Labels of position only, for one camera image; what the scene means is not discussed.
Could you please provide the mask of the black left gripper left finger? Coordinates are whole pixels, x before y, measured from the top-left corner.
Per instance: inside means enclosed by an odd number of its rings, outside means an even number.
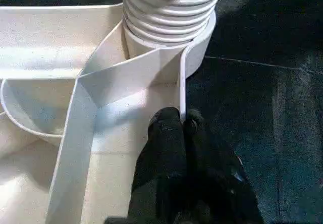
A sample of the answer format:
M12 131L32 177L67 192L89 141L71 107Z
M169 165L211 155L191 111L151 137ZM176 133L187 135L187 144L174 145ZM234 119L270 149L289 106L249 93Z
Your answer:
M128 217L136 223L173 223L185 199L186 152L179 111L160 109L147 129L134 172Z

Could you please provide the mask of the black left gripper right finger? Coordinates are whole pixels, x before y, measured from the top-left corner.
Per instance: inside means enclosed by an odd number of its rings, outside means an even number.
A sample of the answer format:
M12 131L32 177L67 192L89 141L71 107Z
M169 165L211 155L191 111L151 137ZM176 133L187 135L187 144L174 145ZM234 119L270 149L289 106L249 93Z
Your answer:
M240 158L211 141L198 110L183 123L188 168L187 215L195 223L263 223L258 201Z

